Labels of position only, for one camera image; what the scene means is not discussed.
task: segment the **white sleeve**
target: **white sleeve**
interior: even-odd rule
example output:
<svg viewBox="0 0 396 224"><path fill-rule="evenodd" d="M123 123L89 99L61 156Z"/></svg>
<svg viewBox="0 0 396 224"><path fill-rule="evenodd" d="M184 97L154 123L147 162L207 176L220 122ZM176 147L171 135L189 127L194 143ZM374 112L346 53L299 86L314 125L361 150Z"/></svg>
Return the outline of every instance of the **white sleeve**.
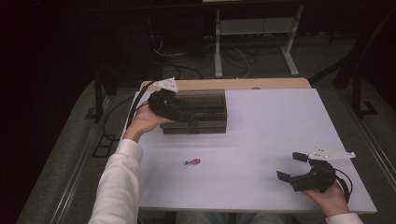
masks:
<svg viewBox="0 0 396 224"><path fill-rule="evenodd" d="M327 224L363 224L356 213L347 213L326 218Z"/></svg>
<svg viewBox="0 0 396 224"><path fill-rule="evenodd" d="M136 223L143 149L122 139L99 181L89 223Z"/></svg>

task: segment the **black box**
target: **black box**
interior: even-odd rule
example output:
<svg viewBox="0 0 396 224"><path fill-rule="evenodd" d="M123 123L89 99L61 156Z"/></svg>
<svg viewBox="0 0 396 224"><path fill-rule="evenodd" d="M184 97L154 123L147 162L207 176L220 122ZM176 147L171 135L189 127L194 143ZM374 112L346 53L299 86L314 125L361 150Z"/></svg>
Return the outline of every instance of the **black box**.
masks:
<svg viewBox="0 0 396 224"><path fill-rule="evenodd" d="M163 133L226 133L227 106L224 90L179 91L185 113L192 115L184 122L161 125Z"/></svg>

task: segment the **cable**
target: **cable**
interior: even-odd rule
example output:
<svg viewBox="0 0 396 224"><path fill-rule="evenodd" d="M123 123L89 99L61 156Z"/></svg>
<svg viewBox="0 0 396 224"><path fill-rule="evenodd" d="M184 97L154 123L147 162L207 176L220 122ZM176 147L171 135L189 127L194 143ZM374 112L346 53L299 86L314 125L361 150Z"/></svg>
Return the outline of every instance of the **cable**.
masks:
<svg viewBox="0 0 396 224"><path fill-rule="evenodd" d="M271 52L268 52L268 53L259 53L259 52L262 50L262 48L264 47L264 45L266 44L267 39L268 39L268 36L276 36L276 35L264 35L264 40L262 41L262 44L256 49L255 52L249 52L249 51L247 51L247 50L241 50L241 51L244 52L245 54L251 55L251 57L254 57L254 58L255 58L255 62L257 61L257 56L261 56L261 55L271 55L271 54L278 53L278 52L280 51L280 48L276 48L276 50L271 51Z"/></svg>
<svg viewBox="0 0 396 224"><path fill-rule="evenodd" d="M128 99L126 99L126 100L124 100L124 101L122 101L122 102L119 103L118 105L114 106L114 108L111 109L110 113L108 113L108 115L107 115L107 117L106 117L106 119L105 119L105 122L104 122L104 124L103 124L103 127L102 127L103 136L104 136L105 138L107 138L108 140L110 140L110 141L120 141L120 139L113 139L113 138L109 138L109 137L107 136L107 134L106 134L106 124L107 124L107 120L108 120L108 118L110 117L110 115L111 115L119 106L125 104L126 102L128 102L128 101L131 100L132 98L133 98L133 96L129 97Z"/></svg>
<svg viewBox="0 0 396 224"><path fill-rule="evenodd" d="M345 193L345 195L346 195L346 202L348 203L349 198L350 198L350 195L352 194L352 191L353 191L352 180L349 178L349 176L348 176L346 173L344 173L344 172L342 172L342 171L340 171L340 170L338 170L338 169L334 169L334 170L335 170L335 171L338 171L338 172L340 172L341 174L343 174L344 176L346 176L346 178L347 178L348 181L349 181L350 190L349 190L347 193ZM342 181L343 183L340 183L340 184L341 184L341 185L345 185L346 190L347 190L347 184L346 184L346 182L345 182L343 179L341 179L340 177L338 177L338 176L337 176L337 180L338 180L338 182Z"/></svg>
<svg viewBox="0 0 396 224"><path fill-rule="evenodd" d="M163 47L163 39L158 36L158 35L151 35L150 37L155 37L157 39L160 40L160 46L156 49L153 49L154 52L156 52L157 54L163 56L163 57L178 57L178 56L184 56L184 55L188 55L190 54L190 52L181 52L181 53L173 53L173 54L169 54L168 52L162 50Z"/></svg>
<svg viewBox="0 0 396 224"><path fill-rule="evenodd" d="M146 92L149 86L151 86L155 81L151 80L149 84L147 84L143 89L139 92L139 94L136 96L136 99L134 99L134 104L132 105L131 110L129 111L128 114L128 120L126 123L126 126L129 127L129 125L132 122L132 119L134 118L134 112L137 110L137 104L139 103L140 99L142 98L143 94Z"/></svg>
<svg viewBox="0 0 396 224"><path fill-rule="evenodd" d="M234 48L234 49L236 49L236 51L238 51L238 52L242 55L242 57L244 57L245 62L247 63L247 68L248 68L247 74L246 74L244 77L242 77L242 78L245 78L245 77L247 77L247 76L250 74L250 71L251 71L250 64L248 63L248 60L247 60L247 58L245 57L245 54L243 54L243 53L242 53L239 49L237 49L237 48Z"/></svg>
<svg viewBox="0 0 396 224"><path fill-rule="evenodd" d="M184 69L187 69L187 70L191 70L191 71L195 72L196 74L198 74L198 76L199 76L201 79L204 79L204 76L203 76L200 72L198 72L196 69L189 68L189 67L182 66L182 65L178 65L178 64L174 64L174 63L165 63L165 64L167 64L167 65L172 65L172 66L174 66L174 67L179 67L179 68L184 68Z"/></svg>
<svg viewBox="0 0 396 224"><path fill-rule="evenodd" d="M174 71L178 71L178 76L176 77L176 80L180 80L181 75L183 75L184 78L186 78L186 74L185 74L184 72L182 72L182 71L180 70L180 68L178 68L177 66L174 66L173 64L168 64L168 66L172 66L172 67L176 68L176 70L174 70Z"/></svg>
<svg viewBox="0 0 396 224"><path fill-rule="evenodd" d="M226 48L229 48L229 49L234 49L234 46L228 46L228 45L223 45L223 44L221 44L222 46L225 46ZM223 49L222 50L222 52L225 52L226 54L224 55L225 57L229 57L230 59L232 59L233 61L235 61L235 62L237 62L237 63L242 63L242 62L240 62L241 61L241 59L243 59L243 58L240 58L240 57L236 57L236 56L233 56L228 50L225 50L225 49ZM245 56L245 58L246 59L248 59L248 58L253 58L253 62L249 62L249 64L250 65L252 65L252 64L254 64L254 63L256 63L257 62L257 56L255 56L254 54L251 54L250 52L244 52L244 55L245 54L249 54L250 56ZM232 66L236 66L236 67L241 67L241 66L238 66L238 65L235 65L235 64L232 64L232 63L230 63L230 62L227 62L227 63L229 63L230 65L232 65Z"/></svg>
<svg viewBox="0 0 396 224"><path fill-rule="evenodd" d="M194 62L194 61L199 60L207 53L212 53L212 51L213 51L213 49L210 49L210 50L206 49L202 52L202 54L199 54L199 55L194 54L194 53L186 53L183 55L178 55L176 58L168 57L168 58L166 58L166 60L171 63L189 63L189 62Z"/></svg>

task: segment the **white tag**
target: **white tag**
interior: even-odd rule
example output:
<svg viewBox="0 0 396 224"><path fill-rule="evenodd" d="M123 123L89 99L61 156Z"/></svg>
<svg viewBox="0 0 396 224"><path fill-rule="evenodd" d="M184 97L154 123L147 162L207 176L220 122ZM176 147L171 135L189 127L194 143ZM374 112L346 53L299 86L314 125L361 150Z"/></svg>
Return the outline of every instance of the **white tag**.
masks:
<svg viewBox="0 0 396 224"><path fill-rule="evenodd" d="M169 91L178 92L178 87L174 77L162 81L156 81L153 85Z"/></svg>
<svg viewBox="0 0 396 224"><path fill-rule="evenodd" d="M355 158L354 152L345 152L341 150L333 150L324 147L315 147L308 158L316 161L334 161L348 158Z"/></svg>

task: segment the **black cable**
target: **black cable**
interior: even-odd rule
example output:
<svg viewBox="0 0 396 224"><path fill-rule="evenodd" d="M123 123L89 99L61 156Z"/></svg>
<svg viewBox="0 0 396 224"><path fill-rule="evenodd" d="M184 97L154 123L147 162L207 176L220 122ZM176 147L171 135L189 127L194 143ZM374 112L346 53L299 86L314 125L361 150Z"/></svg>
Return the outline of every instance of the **black cable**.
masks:
<svg viewBox="0 0 396 224"><path fill-rule="evenodd" d="M231 65L231 66L234 66L234 67L237 67L237 68L247 68L247 67L248 67L248 65L247 65L246 63L240 62L240 59L236 60L235 58L233 58L233 57L231 57L231 56L228 56L228 55L226 55L226 54L221 54L221 56L222 56L222 59L223 59L226 63L228 63L229 65ZM242 64L244 64L245 66L237 65L237 64L235 64L235 63L230 62L230 60L234 60L234 61L237 62L237 63L242 63Z"/></svg>
<svg viewBox="0 0 396 224"><path fill-rule="evenodd" d="M174 68L176 68L176 70L174 70L174 71L164 71L165 72L165 74L167 74L168 72L178 72L178 76L176 77L176 80L180 80L180 77L181 77L181 75L184 75L185 76L185 74L184 74L184 72L182 72L181 70L180 70L180 68L178 68L177 66L173 66L172 64L168 64L168 66L172 66L172 67L174 67Z"/></svg>
<svg viewBox="0 0 396 224"><path fill-rule="evenodd" d="M240 46L239 44L237 44L237 46L238 46L238 48L236 48L236 47L233 47L233 46L229 46L229 45L222 45L222 46L224 46L224 47L226 47L226 48L229 48L229 49L235 49L236 51L241 51L244 55L245 55L245 58L246 59L250 59L250 58L253 58L253 62L249 62L249 64L254 64L254 63L256 63L257 62L257 56L256 56L256 53L257 52L259 52L260 51L260 49L259 50L256 50L256 53L250 53L249 51L247 51L247 50L243 50L243 49L241 49L242 48L242 46ZM230 52L228 52L228 50L226 51L228 54L229 54L229 56L232 58L232 59L234 59L235 61L244 61L245 59L242 57L237 57L237 56L233 56Z"/></svg>
<svg viewBox="0 0 396 224"><path fill-rule="evenodd" d="M207 53L213 52L213 49L210 49L209 46L206 47L207 49L204 50L202 53L197 55L196 53L186 53L183 55L179 56L168 56L166 57L166 60L171 63L189 63L189 62L194 62L202 58L202 56L206 55Z"/></svg>
<svg viewBox="0 0 396 224"><path fill-rule="evenodd" d="M191 70L191 71L195 72L196 74L198 74L198 76L199 76L201 79L204 79L204 76L203 76L200 72L198 72L196 69L189 68L189 67L182 66L182 65L178 65L178 64L174 64L174 63L165 63L165 64L167 64L167 65L173 65L174 67L179 67L179 68L184 68L184 69L187 69L187 70Z"/></svg>
<svg viewBox="0 0 396 224"><path fill-rule="evenodd" d="M136 99L134 99L134 104L132 105L131 110L129 111L128 115L128 120L126 123L126 126L129 127L129 125L132 122L132 119L134 118L134 112L137 110L137 104L140 102L140 99L142 99L143 94L146 92L149 86L151 86L155 81L152 80L150 81L146 86L143 87L143 89L139 92L139 94L136 96Z"/></svg>
<svg viewBox="0 0 396 224"><path fill-rule="evenodd" d="M140 106L137 107L137 109L136 109L135 111L133 111L133 113L136 112L136 111L138 111L138 110L140 109L140 107L142 107L142 106L144 106L144 105L148 105L148 104L149 104L149 103L141 104Z"/></svg>
<svg viewBox="0 0 396 224"><path fill-rule="evenodd" d="M213 62L213 56L212 57L210 57L210 60L209 60L209 62L207 63L207 64L205 64L203 67L199 67L199 68L193 68L194 70L203 70L203 69L206 69L207 67L209 67L210 66L210 64L212 64L212 62Z"/></svg>
<svg viewBox="0 0 396 224"><path fill-rule="evenodd" d="M122 102L119 103L118 105L114 106L114 108L111 109L110 113L108 113L108 115L107 115L107 117L106 117L106 119L105 119L105 122L104 122L104 124L103 124L103 127L102 127L103 136L104 136L105 138L107 138L108 140L110 140L110 141L120 141L120 139L113 139L113 138L109 138L109 137L107 136L107 134L106 134L106 124L107 124L107 120L108 120L108 118L110 117L110 115L111 115L119 106L125 104L126 102L128 102L128 101L131 100L132 98L133 98L133 96L129 97L128 99L126 99L126 100L124 100L124 101L122 101Z"/></svg>
<svg viewBox="0 0 396 224"><path fill-rule="evenodd" d="M268 52L268 53L259 53L260 50L262 50L262 48L265 46L265 44L266 44L266 42L267 42L268 36L269 36L269 35L265 35L264 40L262 41L262 43L260 44L260 46L255 50L255 52L249 52L248 50L241 49L241 48L239 48L239 47L241 47L241 45L240 45L239 43L236 43L236 45L238 46L238 48L239 48L245 55L246 55L246 54L247 54L247 55L250 55L250 56L247 56L247 57L246 57L247 59L249 59L249 58L251 58L251 57L253 57L253 58L255 59L253 62L249 62L250 65L253 65L255 62L257 62L257 59L258 59L257 57L258 57L258 56L261 56L261 55L271 55L271 54L278 53L278 52L280 51L280 48L278 48L277 50L274 50L274 51L272 51L272 52ZM232 47L230 47L230 45L227 44L227 43L222 44L222 45L223 45L223 46L226 46L226 47L228 47L228 48L232 48Z"/></svg>
<svg viewBox="0 0 396 224"><path fill-rule="evenodd" d="M341 174L343 174L344 176L346 176L346 178L348 179L348 181L349 181L349 184L350 184L350 190L348 191L348 193L347 193L347 196L346 196L346 202L348 202L349 201L349 197L350 197L350 195L352 194L352 191L353 191L353 184L352 184L352 180L349 178L349 176L346 174L346 173L344 173L344 172L342 172L342 171L340 171L340 170L338 170L338 169L334 169L335 171L338 171L338 172L340 172Z"/></svg>

